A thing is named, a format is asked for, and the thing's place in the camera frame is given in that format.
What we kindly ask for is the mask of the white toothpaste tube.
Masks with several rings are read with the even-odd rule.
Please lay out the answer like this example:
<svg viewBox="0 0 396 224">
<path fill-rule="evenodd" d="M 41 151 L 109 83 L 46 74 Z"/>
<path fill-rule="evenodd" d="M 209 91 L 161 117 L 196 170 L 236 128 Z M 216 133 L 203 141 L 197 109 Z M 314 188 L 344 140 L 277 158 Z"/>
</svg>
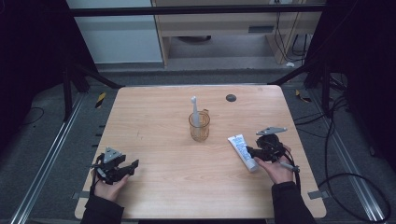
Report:
<svg viewBox="0 0 396 224">
<path fill-rule="evenodd" d="M 247 169 L 252 173 L 258 169 L 257 162 L 251 157 L 247 150 L 247 143 L 242 134 L 237 134 L 234 136 L 230 136 L 227 138 L 229 143 L 233 146 L 233 149 L 241 159 L 241 161 L 245 164 Z"/>
</svg>

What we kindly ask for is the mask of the black horizontal frame bar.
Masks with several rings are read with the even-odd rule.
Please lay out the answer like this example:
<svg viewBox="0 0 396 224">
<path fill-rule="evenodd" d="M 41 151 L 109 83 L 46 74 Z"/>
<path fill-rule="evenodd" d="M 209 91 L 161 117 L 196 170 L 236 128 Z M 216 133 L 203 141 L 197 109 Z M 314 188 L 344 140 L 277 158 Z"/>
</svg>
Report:
<svg viewBox="0 0 396 224">
<path fill-rule="evenodd" d="M 190 6 L 190 7 L 120 7 L 120 8 L 76 8 L 69 13 L 74 17 L 95 16 L 146 16 L 146 15 L 189 15 L 228 13 L 273 13 L 273 12 L 318 12 L 326 4 L 301 5 L 239 5 L 239 6 Z"/>
</svg>

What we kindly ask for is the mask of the black metal stand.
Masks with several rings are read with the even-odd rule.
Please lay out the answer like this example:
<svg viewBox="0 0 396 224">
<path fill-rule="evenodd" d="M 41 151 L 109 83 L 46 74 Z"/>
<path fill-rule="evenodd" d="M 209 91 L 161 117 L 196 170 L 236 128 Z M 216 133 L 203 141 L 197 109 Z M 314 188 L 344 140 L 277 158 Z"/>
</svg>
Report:
<svg viewBox="0 0 396 224">
<path fill-rule="evenodd" d="M 90 85 L 85 76 L 92 77 L 111 89 L 122 88 L 122 85 L 101 76 L 97 71 L 93 71 L 86 66 L 76 63 L 68 64 L 64 68 L 62 74 L 64 90 L 64 121 L 68 121 L 73 112 L 71 85 L 74 85 L 78 92 L 87 92 L 90 89 Z"/>
<path fill-rule="evenodd" d="M 306 62 L 304 65 L 294 69 L 285 76 L 275 81 L 269 82 L 269 85 L 281 86 L 287 81 L 299 76 L 302 73 L 307 73 L 307 77 L 304 80 L 304 85 L 308 89 L 312 89 L 316 87 L 319 83 L 321 83 L 321 108 L 325 113 L 325 116 L 330 118 L 332 116 L 330 112 L 331 72 L 330 66 L 327 65 L 326 62 L 322 62 L 320 60 L 312 60 L 310 62 Z"/>
</svg>

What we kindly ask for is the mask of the person's right hand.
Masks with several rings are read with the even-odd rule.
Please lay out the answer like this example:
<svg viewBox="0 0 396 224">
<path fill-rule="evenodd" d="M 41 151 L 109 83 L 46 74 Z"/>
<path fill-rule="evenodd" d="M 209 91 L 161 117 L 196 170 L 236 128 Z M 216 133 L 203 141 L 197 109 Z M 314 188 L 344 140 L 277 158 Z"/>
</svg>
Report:
<svg viewBox="0 0 396 224">
<path fill-rule="evenodd" d="M 293 181 L 293 171 L 286 167 L 286 164 L 290 165 L 290 161 L 285 156 L 273 163 L 265 162 L 257 157 L 254 158 L 254 161 L 265 170 L 275 184 Z"/>
</svg>

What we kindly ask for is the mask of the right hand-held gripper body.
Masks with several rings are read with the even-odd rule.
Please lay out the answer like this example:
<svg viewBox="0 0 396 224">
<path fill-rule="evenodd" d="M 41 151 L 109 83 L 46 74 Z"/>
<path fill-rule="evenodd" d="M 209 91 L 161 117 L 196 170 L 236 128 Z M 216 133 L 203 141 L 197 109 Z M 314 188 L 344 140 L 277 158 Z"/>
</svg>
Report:
<svg viewBox="0 0 396 224">
<path fill-rule="evenodd" d="M 279 127 L 268 127 L 264 130 L 256 132 L 259 138 L 256 141 L 259 149 L 264 150 L 263 154 L 256 154 L 264 157 L 264 161 L 275 162 L 285 154 L 286 149 L 279 141 L 278 133 L 283 133 L 287 129 Z"/>
</svg>

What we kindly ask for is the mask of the white electric toothbrush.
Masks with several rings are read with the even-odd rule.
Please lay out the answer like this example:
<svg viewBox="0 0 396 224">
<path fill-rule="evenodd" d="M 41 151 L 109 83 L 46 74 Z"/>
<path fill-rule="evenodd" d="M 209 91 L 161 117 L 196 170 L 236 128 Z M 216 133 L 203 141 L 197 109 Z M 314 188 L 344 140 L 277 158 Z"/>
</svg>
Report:
<svg viewBox="0 0 396 224">
<path fill-rule="evenodd" d="M 191 97 L 191 103 L 192 103 L 192 122 L 194 127 L 200 127 L 200 117 L 199 117 L 199 112 L 197 108 L 197 98 L 195 96 Z"/>
</svg>

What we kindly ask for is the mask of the amber glass cup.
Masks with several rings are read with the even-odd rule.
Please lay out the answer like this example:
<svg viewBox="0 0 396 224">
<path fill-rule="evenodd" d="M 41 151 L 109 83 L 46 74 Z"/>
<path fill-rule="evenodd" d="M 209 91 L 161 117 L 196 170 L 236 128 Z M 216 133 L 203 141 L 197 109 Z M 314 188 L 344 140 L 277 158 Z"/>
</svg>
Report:
<svg viewBox="0 0 396 224">
<path fill-rule="evenodd" d="M 204 109 L 189 116 L 191 138 L 196 142 L 204 142 L 209 136 L 210 117 L 209 111 Z"/>
</svg>

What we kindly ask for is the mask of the white cabinet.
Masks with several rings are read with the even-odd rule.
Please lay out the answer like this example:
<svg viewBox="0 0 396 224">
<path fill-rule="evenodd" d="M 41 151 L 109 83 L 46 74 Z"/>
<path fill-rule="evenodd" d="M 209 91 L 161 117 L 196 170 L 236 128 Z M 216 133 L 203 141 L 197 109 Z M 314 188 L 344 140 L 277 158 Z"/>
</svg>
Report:
<svg viewBox="0 0 396 224">
<path fill-rule="evenodd" d="M 150 0 L 66 0 L 71 9 L 151 7 Z M 96 64 L 161 63 L 153 16 L 76 17 Z"/>
</svg>

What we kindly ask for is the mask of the aluminium floor rail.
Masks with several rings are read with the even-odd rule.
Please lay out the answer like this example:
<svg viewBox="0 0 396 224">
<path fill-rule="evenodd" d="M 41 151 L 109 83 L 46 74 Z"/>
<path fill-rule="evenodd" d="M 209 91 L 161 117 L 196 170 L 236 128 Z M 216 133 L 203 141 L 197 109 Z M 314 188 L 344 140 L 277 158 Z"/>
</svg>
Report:
<svg viewBox="0 0 396 224">
<path fill-rule="evenodd" d="M 332 108 L 323 109 L 321 107 L 321 102 L 319 95 L 315 91 L 309 91 L 311 95 L 313 104 L 317 107 L 319 112 L 322 114 L 322 119 L 325 126 L 328 128 L 327 135 L 325 137 L 325 165 L 324 165 L 324 173 L 325 179 L 321 182 L 322 185 L 326 185 L 328 188 L 329 194 L 332 196 L 333 200 L 347 213 L 349 213 L 354 218 L 360 220 L 361 222 L 371 223 L 371 224 L 388 224 L 388 217 L 383 214 L 377 200 L 375 199 L 374 194 L 371 191 L 371 188 L 375 189 L 375 185 L 361 175 L 360 170 L 351 159 L 347 149 L 342 141 L 339 133 L 336 131 L 334 126 L 333 119 L 328 117 L 332 114 L 334 109 L 337 107 L 338 103 L 342 103 L 343 99 L 338 98 L 335 100 Z M 343 165 L 344 172 L 340 174 L 329 175 L 328 173 L 328 149 L 329 142 L 332 142 L 332 148 L 337 154 L 340 162 Z M 357 214 L 353 213 L 350 209 L 345 207 L 339 199 L 336 197 L 332 190 L 331 181 L 338 178 L 346 176 L 351 183 L 355 194 L 360 200 L 361 206 L 365 212 L 364 217 L 360 217 Z"/>
<path fill-rule="evenodd" d="M 38 172 L 35 175 L 35 178 L 30 185 L 29 189 L 27 190 L 25 196 L 23 197 L 22 202 L 18 206 L 17 210 L 15 211 L 14 215 L 12 216 L 9 224 L 25 224 L 34 205 L 35 202 L 43 189 L 50 171 L 56 162 L 58 155 L 63 148 L 64 141 L 67 138 L 77 116 L 81 109 L 81 105 L 86 98 L 85 93 L 78 93 L 76 101 L 72 104 L 72 110 L 69 118 L 62 123 L 62 126 L 57 132 L 49 151 L 41 163 L 41 166 Z"/>
</svg>

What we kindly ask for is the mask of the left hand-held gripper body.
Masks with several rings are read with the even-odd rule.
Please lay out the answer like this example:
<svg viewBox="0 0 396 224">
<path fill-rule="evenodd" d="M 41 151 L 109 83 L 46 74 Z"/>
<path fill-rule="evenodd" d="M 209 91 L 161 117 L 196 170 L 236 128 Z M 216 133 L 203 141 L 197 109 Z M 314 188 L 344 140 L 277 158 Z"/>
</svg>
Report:
<svg viewBox="0 0 396 224">
<path fill-rule="evenodd" d="M 107 147 L 104 153 L 101 153 L 92 168 L 99 177 L 107 184 L 112 185 L 114 182 L 119 182 L 124 175 L 120 173 L 119 157 L 123 155 L 119 151 Z"/>
</svg>

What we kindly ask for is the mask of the wooden background desk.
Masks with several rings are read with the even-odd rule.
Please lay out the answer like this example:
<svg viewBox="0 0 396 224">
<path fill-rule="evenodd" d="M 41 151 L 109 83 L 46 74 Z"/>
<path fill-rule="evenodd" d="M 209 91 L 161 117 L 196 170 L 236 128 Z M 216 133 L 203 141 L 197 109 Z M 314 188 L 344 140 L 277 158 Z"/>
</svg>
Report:
<svg viewBox="0 0 396 224">
<path fill-rule="evenodd" d="M 190 7 L 222 5 L 291 5 L 319 4 L 325 0 L 150 0 L 155 7 Z M 280 12 L 242 14 L 157 15 L 155 17 L 163 61 L 168 62 L 171 39 L 178 36 L 265 35 L 278 63 L 297 35 L 312 35 L 319 12 Z"/>
</svg>

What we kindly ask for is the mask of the yellow black tape piece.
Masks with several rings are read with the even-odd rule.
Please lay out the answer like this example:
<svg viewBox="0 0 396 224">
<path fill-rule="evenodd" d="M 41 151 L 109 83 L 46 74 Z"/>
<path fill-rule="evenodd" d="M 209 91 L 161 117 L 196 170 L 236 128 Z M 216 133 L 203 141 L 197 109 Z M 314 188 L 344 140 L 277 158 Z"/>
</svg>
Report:
<svg viewBox="0 0 396 224">
<path fill-rule="evenodd" d="M 103 103 L 103 101 L 104 101 L 104 99 L 105 99 L 105 97 L 106 97 L 106 93 L 105 92 L 101 92 L 99 94 L 99 96 L 98 96 L 98 99 L 97 99 L 94 107 L 95 108 L 100 108 L 102 103 Z"/>
<path fill-rule="evenodd" d="M 298 91 L 298 90 L 295 90 L 295 96 L 297 98 L 299 98 L 301 101 L 305 102 L 305 103 L 311 103 L 312 102 L 310 97 L 302 96 L 301 92 Z"/>
</svg>

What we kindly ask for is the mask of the person's left hand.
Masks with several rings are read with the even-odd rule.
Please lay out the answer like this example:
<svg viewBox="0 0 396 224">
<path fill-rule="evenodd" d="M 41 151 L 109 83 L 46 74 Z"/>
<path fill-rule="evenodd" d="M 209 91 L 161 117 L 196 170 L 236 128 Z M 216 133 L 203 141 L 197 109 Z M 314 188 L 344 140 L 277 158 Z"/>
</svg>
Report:
<svg viewBox="0 0 396 224">
<path fill-rule="evenodd" d="M 98 180 L 94 182 L 94 195 L 111 202 L 115 202 L 120 194 L 122 188 L 128 183 L 129 175 L 125 175 L 119 182 L 108 185 L 107 183 Z"/>
</svg>

